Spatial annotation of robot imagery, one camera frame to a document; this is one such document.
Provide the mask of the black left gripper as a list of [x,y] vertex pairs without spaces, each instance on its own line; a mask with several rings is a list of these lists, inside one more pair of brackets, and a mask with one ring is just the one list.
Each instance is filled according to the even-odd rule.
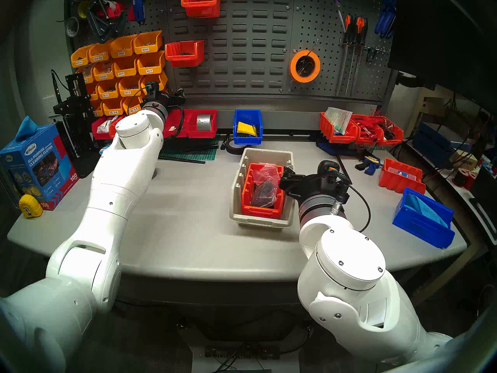
[[166,91],[158,91],[157,102],[164,108],[183,107],[186,103],[184,89],[180,88],[172,94]]

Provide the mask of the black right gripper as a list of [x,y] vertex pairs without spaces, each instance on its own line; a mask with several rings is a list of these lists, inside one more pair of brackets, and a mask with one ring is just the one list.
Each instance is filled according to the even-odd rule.
[[290,166],[286,166],[279,182],[279,188],[286,196],[302,204],[312,196],[328,194],[330,184],[331,175],[324,173],[299,175]]

